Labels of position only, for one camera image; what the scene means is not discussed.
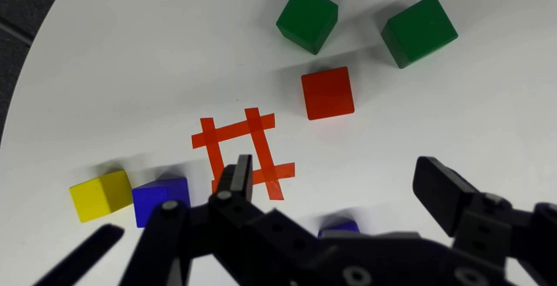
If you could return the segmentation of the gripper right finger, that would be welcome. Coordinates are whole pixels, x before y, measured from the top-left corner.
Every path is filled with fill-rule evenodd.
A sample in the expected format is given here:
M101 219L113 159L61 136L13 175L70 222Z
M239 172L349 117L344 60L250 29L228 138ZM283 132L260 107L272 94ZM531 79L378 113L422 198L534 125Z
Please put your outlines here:
M507 284L508 258L539 286L557 286L557 205L538 202L514 209L499 195L481 192L434 157L416 160L413 191L442 230L453 238L457 281Z

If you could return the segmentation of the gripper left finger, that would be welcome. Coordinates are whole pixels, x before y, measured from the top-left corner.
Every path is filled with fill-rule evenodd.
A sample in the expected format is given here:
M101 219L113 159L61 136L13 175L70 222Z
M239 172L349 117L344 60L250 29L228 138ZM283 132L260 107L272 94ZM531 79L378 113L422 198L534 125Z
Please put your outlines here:
M213 255L239 286L323 286L317 238L279 211L251 203L252 157L223 169L199 207L155 207L119 286L187 286L191 262Z

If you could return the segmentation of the blue wooden cube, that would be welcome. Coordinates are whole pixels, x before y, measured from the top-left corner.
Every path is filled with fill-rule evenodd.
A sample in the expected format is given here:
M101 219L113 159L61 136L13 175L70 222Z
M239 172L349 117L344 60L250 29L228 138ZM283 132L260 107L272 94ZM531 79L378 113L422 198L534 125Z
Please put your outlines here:
M191 206L188 181L185 177L151 181L132 189L135 220L137 227L143 228L155 207L169 201L181 201Z
M325 224L318 231L318 238L326 238L329 236L339 236L344 234L360 234L360 229L355 220L341 219L330 224Z

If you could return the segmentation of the yellow wooden cube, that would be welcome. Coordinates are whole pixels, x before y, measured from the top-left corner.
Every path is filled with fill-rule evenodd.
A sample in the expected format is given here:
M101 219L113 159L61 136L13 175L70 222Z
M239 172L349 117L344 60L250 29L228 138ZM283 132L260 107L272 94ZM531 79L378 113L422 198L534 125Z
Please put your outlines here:
M124 170L74 185L69 191L81 223L96 220L133 203L131 183Z

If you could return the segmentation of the red wooden cube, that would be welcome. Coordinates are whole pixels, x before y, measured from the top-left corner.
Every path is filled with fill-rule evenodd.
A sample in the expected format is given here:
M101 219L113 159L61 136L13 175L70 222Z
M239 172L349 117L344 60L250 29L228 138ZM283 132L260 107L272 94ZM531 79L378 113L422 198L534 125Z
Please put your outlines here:
M346 66L303 74L301 84L310 121L355 112L349 70Z

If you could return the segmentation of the green wooden cube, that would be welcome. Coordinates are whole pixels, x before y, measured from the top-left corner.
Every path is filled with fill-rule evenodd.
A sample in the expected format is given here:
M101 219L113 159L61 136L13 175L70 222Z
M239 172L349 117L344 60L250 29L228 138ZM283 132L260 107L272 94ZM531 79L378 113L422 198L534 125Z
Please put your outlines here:
M339 6L331 0L288 0L276 26L285 38L317 55L338 16Z
M421 0L389 18L381 36L400 69L458 38L440 0Z

